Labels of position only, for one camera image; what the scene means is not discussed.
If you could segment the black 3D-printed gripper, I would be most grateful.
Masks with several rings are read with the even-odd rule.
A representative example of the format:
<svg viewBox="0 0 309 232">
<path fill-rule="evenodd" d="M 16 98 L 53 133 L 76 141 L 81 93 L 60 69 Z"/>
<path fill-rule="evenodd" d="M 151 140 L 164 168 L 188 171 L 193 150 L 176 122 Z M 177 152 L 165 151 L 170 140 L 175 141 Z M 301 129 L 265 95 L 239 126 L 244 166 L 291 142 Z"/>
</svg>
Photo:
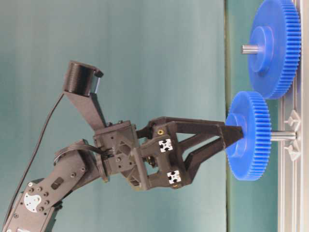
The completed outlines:
<svg viewBox="0 0 309 232">
<path fill-rule="evenodd" d="M 176 133 L 193 136 L 178 141 Z M 215 136 L 218 138 L 193 150 L 183 160 L 184 151 Z M 140 144 L 139 138 L 143 137 L 148 140 Z M 96 159 L 105 182 L 111 175 L 121 173 L 137 190 L 177 189 L 191 184 L 201 163 L 242 139 L 243 131 L 220 121 L 159 117 L 138 131 L 126 121 L 96 131 L 93 138 L 103 152 Z"/>
</svg>

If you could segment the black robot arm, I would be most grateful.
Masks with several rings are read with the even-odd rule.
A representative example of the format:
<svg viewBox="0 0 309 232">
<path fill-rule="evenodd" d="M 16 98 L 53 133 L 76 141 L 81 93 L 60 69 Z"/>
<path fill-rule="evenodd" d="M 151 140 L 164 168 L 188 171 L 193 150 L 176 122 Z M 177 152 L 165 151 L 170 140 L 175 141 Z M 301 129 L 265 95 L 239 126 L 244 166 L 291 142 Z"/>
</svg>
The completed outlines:
<svg viewBox="0 0 309 232">
<path fill-rule="evenodd" d="M 202 162 L 243 138 L 223 122 L 160 117 L 137 130 L 129 121 L 95 128 L 95 145 L 76 142 L 55 155 L 54 170 L 27 185 L 4 225 L 6 232 L 48 232 L 74 190 L 122 174 L 137 190 L 192 183 Z"/>
</svg>

